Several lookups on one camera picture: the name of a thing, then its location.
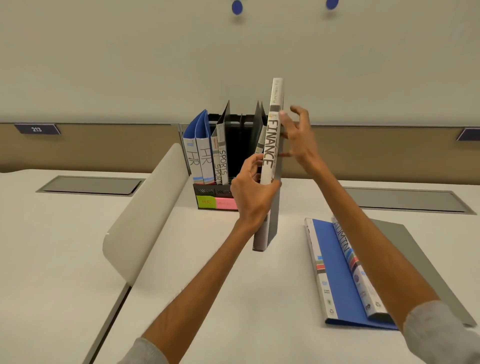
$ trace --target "number plate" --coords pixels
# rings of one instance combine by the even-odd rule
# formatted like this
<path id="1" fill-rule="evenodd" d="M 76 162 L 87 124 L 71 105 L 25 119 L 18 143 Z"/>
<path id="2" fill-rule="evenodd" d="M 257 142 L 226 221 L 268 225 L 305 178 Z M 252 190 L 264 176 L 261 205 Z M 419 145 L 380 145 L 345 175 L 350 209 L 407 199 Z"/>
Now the number plate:
<path id="1" fill-rule="evenodd" d="M 21 134 L 60 135 L 55 124 L 14 124 Z"/>

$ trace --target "desk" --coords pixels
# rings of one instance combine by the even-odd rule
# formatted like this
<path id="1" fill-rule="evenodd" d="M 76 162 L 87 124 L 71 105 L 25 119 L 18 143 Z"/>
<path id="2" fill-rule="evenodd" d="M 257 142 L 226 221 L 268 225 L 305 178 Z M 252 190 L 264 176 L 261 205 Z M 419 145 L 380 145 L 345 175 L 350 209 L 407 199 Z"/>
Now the desk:
<path id="1" fill-rule="evenodd" d="M 120 360 L 230 232 L 238 214 L 197 210 L 190 183 L 185 185 L 95 364 Z M 342 184 L 453 190 L 480 212 L 480 186 Z M 480 216 L 365 212 L 371 218 L 405 224 L 459 300 L 480 320 L 480 287 L 473 281 L 480 253 Z M 247 243 L 183 363 L 421 362 L 407 350 L 399 332 L 326 327 L 305 237 L 305 217 L 330 220 L 331 211 L 312 180 L 284 179 L 277 236 L 264 253 L 253 252 L 252 241 Z"/>
<path id="2" fill-rule="evenodd" d="M 57 175 L 148 176 L 0 175 L 0 363 L 87 363 L 125 294 L 102 242 L 130 198 L 36 193 Z"/>

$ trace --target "white wall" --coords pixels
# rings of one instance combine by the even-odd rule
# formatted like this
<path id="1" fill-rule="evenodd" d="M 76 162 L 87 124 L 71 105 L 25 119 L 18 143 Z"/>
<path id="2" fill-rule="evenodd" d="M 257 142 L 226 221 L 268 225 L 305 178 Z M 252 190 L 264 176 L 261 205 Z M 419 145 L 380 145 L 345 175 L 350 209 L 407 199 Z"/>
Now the white wall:
<path id="1" fill-rule="evenodd" d="M 480 126 L 479 0 L 0 0 L 0 121 L 253 113 L 285 78 L 315 123 Z"/>

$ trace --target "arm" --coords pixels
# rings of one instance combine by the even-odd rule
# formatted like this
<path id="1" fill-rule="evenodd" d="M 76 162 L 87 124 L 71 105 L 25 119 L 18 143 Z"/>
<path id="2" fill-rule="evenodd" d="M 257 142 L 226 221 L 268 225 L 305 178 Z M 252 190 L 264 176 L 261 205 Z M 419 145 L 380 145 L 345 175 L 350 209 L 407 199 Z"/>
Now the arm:
<path id="1" fill-rule="evenodd" d="M 170 364 L 177 364 L 184 356 L 240 252 L 270 210 L 280 182 L 257 183 L 257 166 L 262 159 L 263 154 L 248 158 L 232 181 L 231 191 L 240 217 L 230 235 L 143 334 L 143 338 L 160 349 Z"/>
<path id="2" fill-rule="evenodd" d="M 403 331 L 405 319 L 415 307 L 439 297 L 357 206 L 322 161 L 307 110 L 300 107 L 291 107 L 291 110 L 300 116 L 299 123 L 295 124 L 285 112 L 280 115 L 292 147 L 287 156 L 294 156 L 319 186 L 387 311 Z"/>

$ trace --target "black file organizer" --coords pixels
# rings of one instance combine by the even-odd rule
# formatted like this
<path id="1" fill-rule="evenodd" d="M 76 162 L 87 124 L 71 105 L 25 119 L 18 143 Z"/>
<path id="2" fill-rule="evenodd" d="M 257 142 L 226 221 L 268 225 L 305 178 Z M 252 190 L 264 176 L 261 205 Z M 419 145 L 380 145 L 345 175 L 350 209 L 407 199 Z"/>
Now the black file organizer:
<path id="1" fill-rule="evenodd" d="M 220 114 L 208 114 L 210 130 L 213 132 Z M 201 210 L 238 211 L 230 191 L 230 183 L 237 176 L 243 162 L 251 153 L 249 141 L 253 130 L 255 115 L 230 114 L 225 120 L 225 139 L 227 141 L 228 184 L 193 184 L 197 206 Z M 262 120 L 266 123 L 265 113 Z"/>

